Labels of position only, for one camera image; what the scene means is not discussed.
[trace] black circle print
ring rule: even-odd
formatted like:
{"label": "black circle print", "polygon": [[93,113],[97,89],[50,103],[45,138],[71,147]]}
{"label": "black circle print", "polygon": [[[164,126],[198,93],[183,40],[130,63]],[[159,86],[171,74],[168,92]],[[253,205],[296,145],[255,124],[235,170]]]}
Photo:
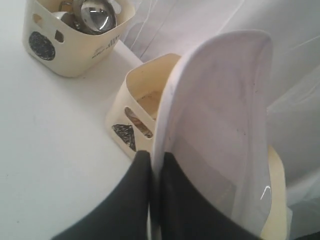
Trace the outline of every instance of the black circle print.
{"label": "black circle print", "polygon": [[37,31],[31,33],[29,45],[32,51],[44,60],[52,61],[56,56],[56,50],[51,41]]}

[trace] sheer curtain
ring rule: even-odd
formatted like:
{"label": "sheer curtain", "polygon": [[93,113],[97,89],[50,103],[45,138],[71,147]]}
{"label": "sheer curtain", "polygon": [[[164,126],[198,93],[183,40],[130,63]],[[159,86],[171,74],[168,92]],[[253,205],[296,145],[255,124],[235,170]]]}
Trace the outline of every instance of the sheer curtain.
{"label": "sheer curtain", "polygon": [[268,142],[285,168],[290,238],[320,231],[320,1],[132,0],[123,37],[144,62],[182,55],[220,33],[259,29],[274,44],[268,84]]}

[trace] white tabletop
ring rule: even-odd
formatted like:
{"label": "white tabletop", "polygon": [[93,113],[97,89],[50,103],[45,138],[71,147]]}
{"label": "white tabletop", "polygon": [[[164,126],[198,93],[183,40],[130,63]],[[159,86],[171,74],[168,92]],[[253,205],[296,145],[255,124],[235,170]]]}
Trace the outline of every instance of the white tabletop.
{"label": "white tabletop", "polygon": [[0,16],[12,20],[0,26],[0,239],[48,240],[96,207],[128,169],[104,121],[141,62],[119,42],[79,78],[60,77],[24,51],[17,2],[15,19]]}

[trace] small storage bin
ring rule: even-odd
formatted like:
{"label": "small storage bin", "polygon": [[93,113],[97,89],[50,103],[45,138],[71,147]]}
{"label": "small storage bin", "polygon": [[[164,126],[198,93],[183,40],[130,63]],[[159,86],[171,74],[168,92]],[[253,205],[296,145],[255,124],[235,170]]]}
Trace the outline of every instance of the small storage bin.
{"label": "small storage bin", "polygon": [[116,14],[117,26],[101,35],[89,35],[53,15],[62,0],[27,0],[22,39],[26,51],[61,76],[79,76],[112,51],[135,15],[127,0],[115,1],[121,7]]}
{"label": "small storage bin", "polygon": [[152,150],[162,92],[179,59],[167,54],[131,70],[107,114],[108,133],[131,159]]}

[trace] black triangle print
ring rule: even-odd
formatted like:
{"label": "black triangle print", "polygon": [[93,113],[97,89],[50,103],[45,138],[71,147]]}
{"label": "black triangle print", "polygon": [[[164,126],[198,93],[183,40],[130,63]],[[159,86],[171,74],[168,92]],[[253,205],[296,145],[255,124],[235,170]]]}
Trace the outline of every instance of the black triangle print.
{"label": "black triangle print", "polygon": [[116,124],[112,126],[112,129],[125,144],[127,144],[133,151],[137,151],[135,132],[131,125]]}

